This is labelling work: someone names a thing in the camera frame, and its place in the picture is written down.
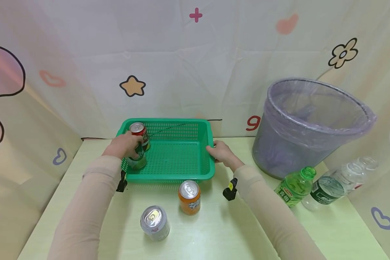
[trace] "purple trash can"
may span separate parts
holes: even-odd
[[[315,167],[341,145],[367,134],[375,122],[368,106],[337,87],[282,79],[267,90],[253,159],[265,173],[282,179]]]

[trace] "yellow star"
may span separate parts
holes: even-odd
[[[146,86],[146,83],[139,81],[135,76],[130,75],[129,78],[120,83],[122,90],[126,92],[126,95],[130,98],[134,95],[143,96],[143,88]]]

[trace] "flower drawing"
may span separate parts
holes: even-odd
[[[334,66],[334,68],[339,69],[344,65],[346,61],[350,61],[356,57],[358,50],[354,49],[354,46],[357,44],[357,38],[352,38],[347,42],[347,44],[337,45],[332,50],[332,58],[329,60],[328,65]]]

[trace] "pink cross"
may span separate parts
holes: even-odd
[[[190,18],[195,18],[195,22],[198,22],[198,19],[202,17],[202,14],[199,13],[198,7],[195,8],[195,13],[194,14],[189,14]]]

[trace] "red number 9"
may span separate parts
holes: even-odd
[[[255,118],[256,119],[256,122],[255,123],[252,123],[251,120]],[[247,124],[249,126],[252,126],[253,128],[246,128],[247,131],[254,131],[258,128],[259,124],[260,124],[260,117],[258,116],[252,116],[250,118],[248,118],[247,120]]]

